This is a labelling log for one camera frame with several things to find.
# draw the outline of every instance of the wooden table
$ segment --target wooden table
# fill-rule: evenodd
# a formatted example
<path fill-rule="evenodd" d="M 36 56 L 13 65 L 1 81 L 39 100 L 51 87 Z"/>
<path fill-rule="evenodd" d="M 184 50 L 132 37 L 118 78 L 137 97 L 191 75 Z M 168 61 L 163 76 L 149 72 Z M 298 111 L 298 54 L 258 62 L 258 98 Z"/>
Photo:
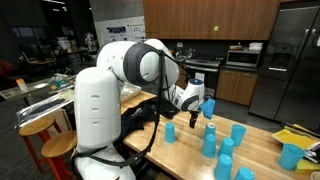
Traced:
<path fill-rule="evenodd" d="M 47 65 L 47 64 L 52 64 L 55 63 L 55 60 L 46 60 L 46 61 L 30 61 L 29 64 L 31 65 Z"/>
<path fill-rule="evenodd" d="M 121 112 L 151 97 L 154 95 L 140 92 L 138 96 L 122 104 Z M 222 139 L 230 136 L 231 126 L 241 123 L 219 116 L 213 116 L 212 120 L 208 120 L 200 115 L 195 129 L 191 129 L 189 119 L 188 112 L 180 112 L 173 120 L 161 117 L 155 142 L 146 158 L 177 179 L 214 179 L 213 170 L 217 163 L 217 155 L 214 158 L 206 158 L 201 153 L 205 125 L 209 122 L 216 125 L 218 151 Z M 175 125 L 177 140 L 173 144 L 164 141 L 164 126 L 167 122 L 173 122 Z M 295 174 L 280 167 L 278 159 L 282 145 L 271 137 L 270 132 L 242 125 L 246 127 L 247 133 L 242 144 L 234 149 L 232 179 L 242 166 L 253 170 L 257 180 L 310 179 L 309 174 Z M 153 127 L 153 122 L 145 123 L 144 130 L 131 133 L 125 138 L 124 143 L 135 151 L 143 150 L 149 143 Z"/>

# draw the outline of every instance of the oven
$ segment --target oven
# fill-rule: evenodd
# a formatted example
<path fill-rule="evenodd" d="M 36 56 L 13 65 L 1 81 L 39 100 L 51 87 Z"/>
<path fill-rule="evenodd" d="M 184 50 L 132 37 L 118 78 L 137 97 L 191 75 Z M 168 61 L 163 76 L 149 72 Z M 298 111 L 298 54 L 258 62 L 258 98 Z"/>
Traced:
<path fill-rule="evenodd" d="M 204 75 L 205 95 L 210 95 L 212 98 L 215 98 L 215 90 L 217 88 L 219 74 L 218 67 L 205 67 L 186 64 L 185 68 L 187 73 L 186 83 L 188 83 L 190 78 L 197 77 L 197 79 L 202 79 L 201 77 Z"/>

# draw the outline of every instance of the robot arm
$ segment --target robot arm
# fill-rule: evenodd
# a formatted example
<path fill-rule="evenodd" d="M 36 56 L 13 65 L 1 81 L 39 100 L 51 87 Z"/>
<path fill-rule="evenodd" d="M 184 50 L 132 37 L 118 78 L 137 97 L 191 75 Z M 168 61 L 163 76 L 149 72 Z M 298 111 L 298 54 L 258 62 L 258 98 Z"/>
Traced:
<path fill-rule="evenodd" d="M 145 43 L 130 41 L 109 43 L 101 48 L 97 67 L 81 71 L 76 79 L 74 106 L 78 136 L 77 152 L 90 152 L 108 146 L 95 155 L 112 161 L 123 161 L 112 148 L 112 142 L 121 132 L 121 84 L 129 82 L 144 86 L 159 83 L 159 62 L 162 52 L 166 55 L 164 97 L 181 111 L 196 110 L 203 102 L 202 81 L 189 80 L 186 90 L 174 84 L 179 77 L 179 68 L 161 41 L 150 39 Z M 105 177 L 121 174 L 120 179 L 126 179 L 133 174 L 129 167 L 122 170 L 114 169 L 90 158 L 78 158 L 75 162 L 84 179 L 95 179 L 96 172 L 99 172 L 98 174 L 104 172 Z"/>
<path fill-rule="evenodd" d="M 97 67 L 112 70 L 122 82 L 144 86 L 158 83 L 159 50 L 165 57 L 164 96 L 181 111 L 191 111 L 203 102 L 204 85 L 192 79 L 186 90 L 175 85 L 179 78 L 179 68 L 164 44 L 156 39 L 145 43 L 113 42 L 102 48 L 97 59 Z"/>

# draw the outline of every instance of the wooden cabinet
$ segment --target wooden cabinet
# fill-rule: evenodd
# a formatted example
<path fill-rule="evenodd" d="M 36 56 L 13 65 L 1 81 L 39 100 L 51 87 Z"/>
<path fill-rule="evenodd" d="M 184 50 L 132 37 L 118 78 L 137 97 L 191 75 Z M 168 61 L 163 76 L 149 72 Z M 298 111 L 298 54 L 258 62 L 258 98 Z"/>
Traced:
<path fill-rule="evenodd" d="M 228 39 L 247 39 L 255 1 L 256 0 L 234 0 Z"/>
<path fill-rule="evenodd" d="M 177 81 L 176 85 L 181 87 L 182 89 L 185 89 L 186 86 L 187 86 L 187 84 L 185 82 L 185 80 L 186 80 L 186 71 L 179 66 L 179 72 L 180 72 L 180 75 L 179 75 L 179 78 L 178 78 L 178 81 Z"/>
<path fill-rule="evenodd" d="M 279 0 L 256 0 L 247 39 L 269 40 L 279 4 Z"/>
<path fill-rule="evenodd" d="M 209 39 L 212 0 L 144 0 L 147 38 Z"/>
<path fill-rule="evenodd" d="M 248 72 L 221 70 L 216 97 L 249 106 L 258 75 Z"/>
<path fill-rule="evenodd" d="M 238 72 L 233 90 L 232 101 L 239 104 L 250 105 L 256 82 L 257 74 Z"/>
<path fill-rule="evenodd" d="M 219 74 L 216 97 L 227 101 L 232 101 L 234 86 L 237 80 L 237 72 L 221 70 Z"/>
<path fill-rule="evenodd" d="M 268 40 L 280 0 L 144 0 L 147 38 Z"/>
<path fill-rule="evenodd" d="M 211 39 L 269 40 L 279 0 L 214 0 Z"/>

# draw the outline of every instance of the wooden stool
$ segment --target wooden stool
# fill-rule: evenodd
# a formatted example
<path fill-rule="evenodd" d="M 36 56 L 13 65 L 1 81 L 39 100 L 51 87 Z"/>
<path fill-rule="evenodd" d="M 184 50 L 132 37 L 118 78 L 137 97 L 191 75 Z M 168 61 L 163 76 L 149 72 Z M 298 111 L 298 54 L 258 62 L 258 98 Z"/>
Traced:
<path fill-rule="evenodd" d="M 33 157 L 34 162 L 36 163 L 38 169 L 40 172 L 43 172 L 41 163 L 45 162 L 47 159 L 39 159 L 33 146 L 32 143 L 29 139 L 29 136 L 38 134 L 40 136 L 40 139 L 42 140 L 43 143 L 45 143 L 48 139 L 50 139 L 50 135 L 47 131 L 47 129 L 54 125 L 56 130 L 60 133 L 61 130 L 58 126 L 58 124 L 55 122 L 55 119 L 50 116 L 45 116 L 42 117 L 38 120 L 35 120 L 23 127 L 20 128 L 19 134 L 23 137 L 24 142 L 27 144 L 28 150 L 31 153 L 31 156 Z"/>
<path fill-rule="evenodd" d="M 48 140 L 41 149 L 41 154 L 48 158 L 56 179 L 74 178 L 67 170 L 61 156 L 72 150 L 77 144 L 76 131 L 66 131 Z"/>

